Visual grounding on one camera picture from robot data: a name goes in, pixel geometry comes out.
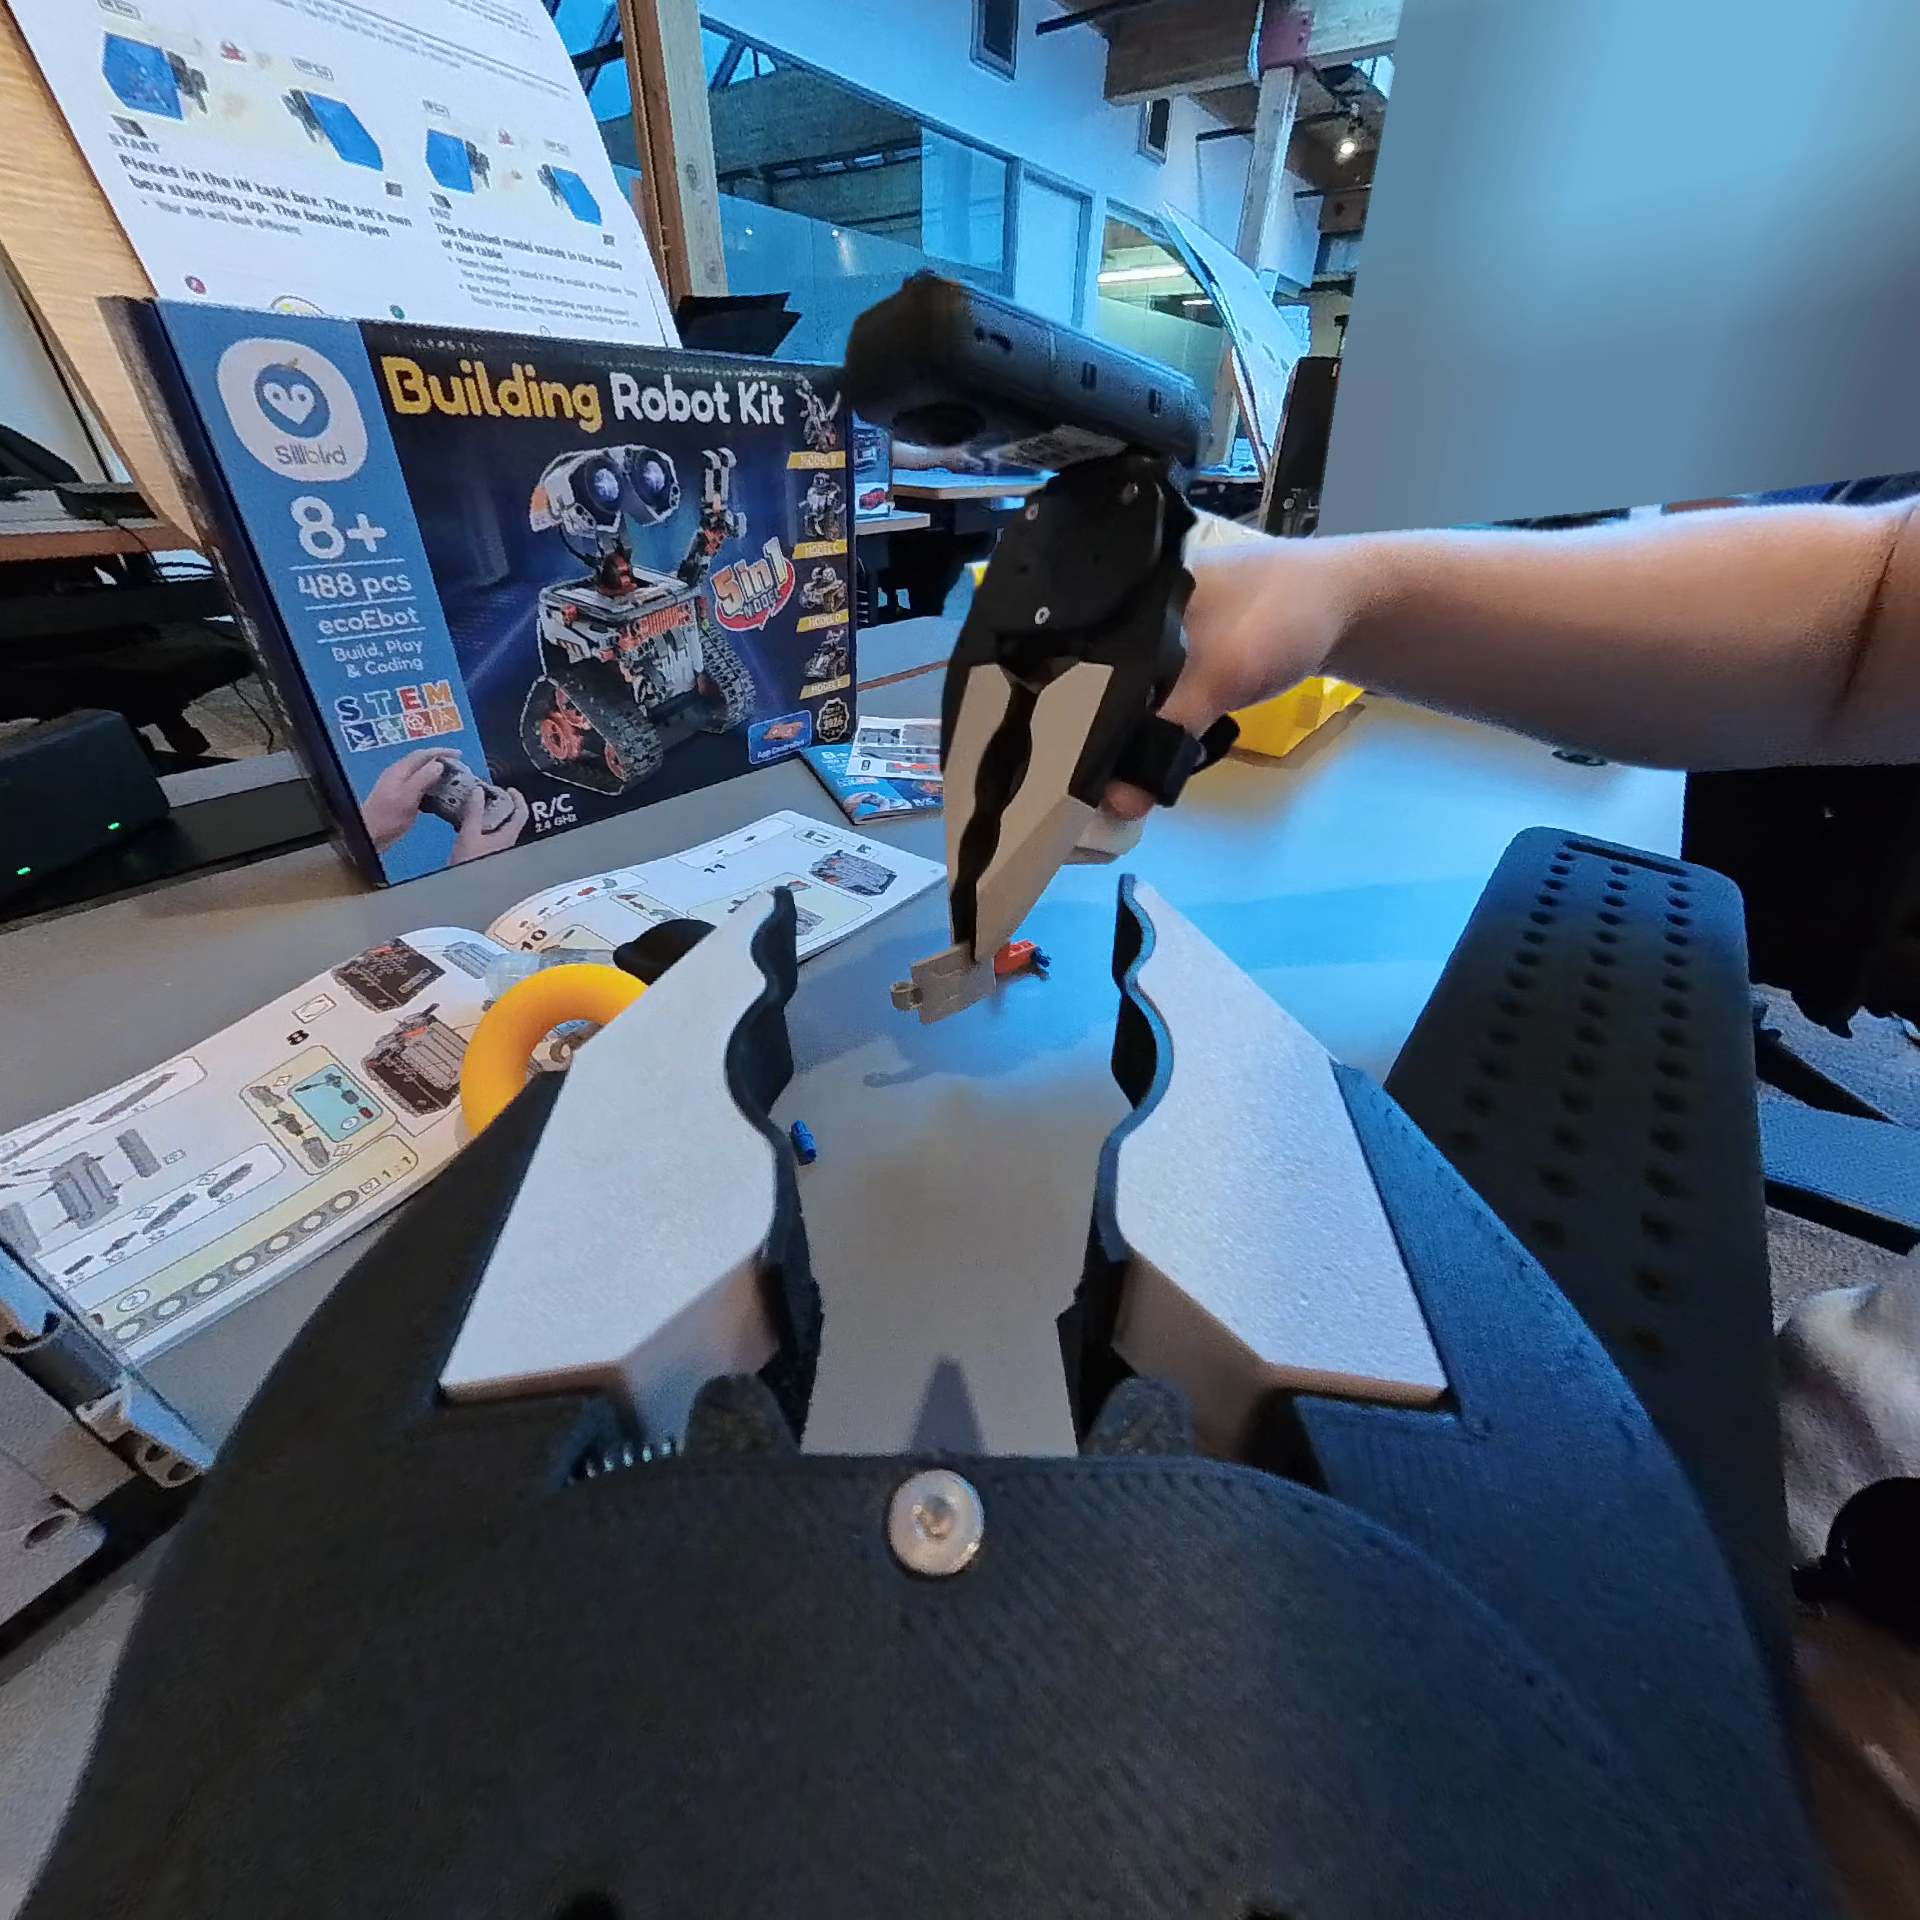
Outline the grey desk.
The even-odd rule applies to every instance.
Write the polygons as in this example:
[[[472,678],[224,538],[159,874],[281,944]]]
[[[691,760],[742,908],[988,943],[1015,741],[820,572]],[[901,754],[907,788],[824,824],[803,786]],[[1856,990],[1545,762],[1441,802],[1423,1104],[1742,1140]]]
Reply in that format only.
[[[1286,762],[1234,757],[1119,860],[1337,1059],[1384,1079],[1507,842],[1531,827],[1674,855],[1679,774],[1360,703]],[[481,860],[361,892],[327,846],[194,876],[4,935],[4,1128],[159,1065],[395,935],[480,930],[594,872],[755,819],[836,808],[795,760]],[[780,1117],[820,1144],[803,1222],[826,1349],[809,1445],[899,1449],[938,1358],[985,1438],[1069,1432],[1053,1318],[1079,1279],[1110,1073],[1116,868],[1069,868],[1033,915],[1046,980],[919,1026],[891,982],[946,944],[942,894],[801,965]]]

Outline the wooden board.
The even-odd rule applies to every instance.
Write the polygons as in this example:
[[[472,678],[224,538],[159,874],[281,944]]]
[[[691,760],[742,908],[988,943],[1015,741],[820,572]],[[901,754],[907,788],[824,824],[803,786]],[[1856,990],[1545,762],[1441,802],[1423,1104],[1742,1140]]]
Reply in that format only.
[[[28,39],[2,10],[2,242],[12,280],[145,504],[188,546],[198,526],[102,311],[154,288],[86,162]]]

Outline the large robot kit box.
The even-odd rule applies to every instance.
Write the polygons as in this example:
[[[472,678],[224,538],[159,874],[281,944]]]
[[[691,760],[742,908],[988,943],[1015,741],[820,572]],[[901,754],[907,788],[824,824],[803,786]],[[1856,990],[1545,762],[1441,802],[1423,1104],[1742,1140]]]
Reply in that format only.
[[[855,716],[836,365],[105,301],[350,860],[395,886]]]

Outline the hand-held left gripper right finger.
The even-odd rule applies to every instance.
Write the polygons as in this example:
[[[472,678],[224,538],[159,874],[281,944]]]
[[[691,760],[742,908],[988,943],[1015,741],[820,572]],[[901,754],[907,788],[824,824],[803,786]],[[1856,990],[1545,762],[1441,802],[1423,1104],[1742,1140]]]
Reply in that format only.
[[[1116,890],[1113,1079],[1094,1222],[1111,1350],[1207,1452],[1279,1395],[1433,1414],[1448,1376],[1331,1054],[1152,885]]]

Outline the small colourful booklet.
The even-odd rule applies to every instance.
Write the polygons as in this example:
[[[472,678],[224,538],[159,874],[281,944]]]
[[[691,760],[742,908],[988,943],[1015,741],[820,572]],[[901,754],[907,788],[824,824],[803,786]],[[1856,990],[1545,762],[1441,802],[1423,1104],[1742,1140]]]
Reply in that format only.
[[[861,716],[851,738],[805,746],[800,758],[854,828],[944,810],[938,719]]]

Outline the wooden post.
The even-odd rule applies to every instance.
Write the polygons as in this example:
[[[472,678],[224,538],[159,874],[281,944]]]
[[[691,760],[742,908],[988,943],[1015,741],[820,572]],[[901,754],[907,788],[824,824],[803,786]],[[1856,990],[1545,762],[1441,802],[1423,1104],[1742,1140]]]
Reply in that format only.
[[[637,208],[669,304],[727,294],[696,2],[618,2],[639,164]]]

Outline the person's torso in white shirt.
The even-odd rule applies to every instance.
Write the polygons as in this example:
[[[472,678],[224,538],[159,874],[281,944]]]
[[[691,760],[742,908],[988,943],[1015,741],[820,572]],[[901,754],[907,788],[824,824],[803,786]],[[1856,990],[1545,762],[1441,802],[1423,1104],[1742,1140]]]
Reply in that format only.
[[[1805,1301],[1778,1358],[1794,1594],[1916,1602],[1916,1260]]]

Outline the grey angled brick piece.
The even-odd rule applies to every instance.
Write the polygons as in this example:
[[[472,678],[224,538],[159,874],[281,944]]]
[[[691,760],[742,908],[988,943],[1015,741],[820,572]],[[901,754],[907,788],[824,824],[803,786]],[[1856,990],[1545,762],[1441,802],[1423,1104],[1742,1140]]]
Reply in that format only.
[[[996,984],[996,949],[976,955],[960,943],[914,962],[907,976],[889,987],[889,1000],[930,1026],[991,999]]]

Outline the black box device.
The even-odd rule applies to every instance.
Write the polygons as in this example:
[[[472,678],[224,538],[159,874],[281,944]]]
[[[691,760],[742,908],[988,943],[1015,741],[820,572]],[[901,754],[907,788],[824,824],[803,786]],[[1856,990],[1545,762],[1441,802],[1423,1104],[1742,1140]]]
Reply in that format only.
[[[116,711],[77,711],[2,742],[2,902],[166,823],[142,736]]]

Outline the open instruction booklet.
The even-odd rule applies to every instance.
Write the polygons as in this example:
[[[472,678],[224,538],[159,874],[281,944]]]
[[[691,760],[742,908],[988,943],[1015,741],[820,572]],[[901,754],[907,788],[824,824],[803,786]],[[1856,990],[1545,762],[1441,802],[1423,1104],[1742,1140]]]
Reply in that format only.
[[[485,962],[570,935],[618,949],[787,889],[809,959],[944,882],[922,855],[800,812],[541,889],[489,927],[361,949],[247,1019],[4,1133],[4,1248],[145,1363],[389,1213],[468,1142]]]

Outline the person's right forearm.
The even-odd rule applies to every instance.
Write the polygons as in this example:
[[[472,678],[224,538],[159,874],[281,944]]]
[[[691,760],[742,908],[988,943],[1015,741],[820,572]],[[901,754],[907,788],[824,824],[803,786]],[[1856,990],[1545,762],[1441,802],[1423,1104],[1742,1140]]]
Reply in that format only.
[[[1327,664],[1628,765],[1914,765],[1916,502],[1312,544]]]

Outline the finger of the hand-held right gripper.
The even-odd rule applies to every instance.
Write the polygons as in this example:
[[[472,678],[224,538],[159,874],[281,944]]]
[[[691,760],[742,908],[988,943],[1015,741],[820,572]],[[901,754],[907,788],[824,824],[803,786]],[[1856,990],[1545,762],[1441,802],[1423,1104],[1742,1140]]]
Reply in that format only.
[[[1092,824],[1096,804],[1078,798],[1072,785],[1111,675],[1107,664],[1078,660],[1036,688],[1030,758],[979,889],[982,930],[973,955],[998,951],[1014,938],[1081,831]]]
[[[996,662],[951,660],[942,701],[947,918],[953,946],[978,952],[982,886],[1027,773],[1038,692]]]

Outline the nested yellow storage bins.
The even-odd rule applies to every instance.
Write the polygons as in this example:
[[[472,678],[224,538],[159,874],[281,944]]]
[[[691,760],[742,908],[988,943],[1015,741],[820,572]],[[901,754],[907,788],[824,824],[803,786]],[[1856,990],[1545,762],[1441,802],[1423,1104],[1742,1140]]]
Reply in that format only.
[[[1239,757],[1281,760],[1363,699],[1363,688],[1329,676],[1306,678],[1281,695],[1230,715]]]

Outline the clear bag of brick parts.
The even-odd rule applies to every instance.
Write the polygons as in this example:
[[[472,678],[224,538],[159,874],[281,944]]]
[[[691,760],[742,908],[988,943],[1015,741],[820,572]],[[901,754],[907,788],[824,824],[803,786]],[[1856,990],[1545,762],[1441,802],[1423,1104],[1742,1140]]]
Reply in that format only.
[[[570,932],[557,944],[493,955],[485,962],[481,1002],[491,1006],[537,973],[564,966],[614,966],[614,949],[596,937]]]

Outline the black foam wheel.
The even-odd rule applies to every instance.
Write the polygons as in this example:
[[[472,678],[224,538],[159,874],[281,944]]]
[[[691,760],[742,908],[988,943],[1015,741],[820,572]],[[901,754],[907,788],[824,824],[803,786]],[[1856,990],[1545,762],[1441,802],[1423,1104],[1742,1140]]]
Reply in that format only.
[[[633,938],[614,946],[608,965],[643,988],[652,988],[713,932],[715,927],[704,918],[668,918],[647,925]]]

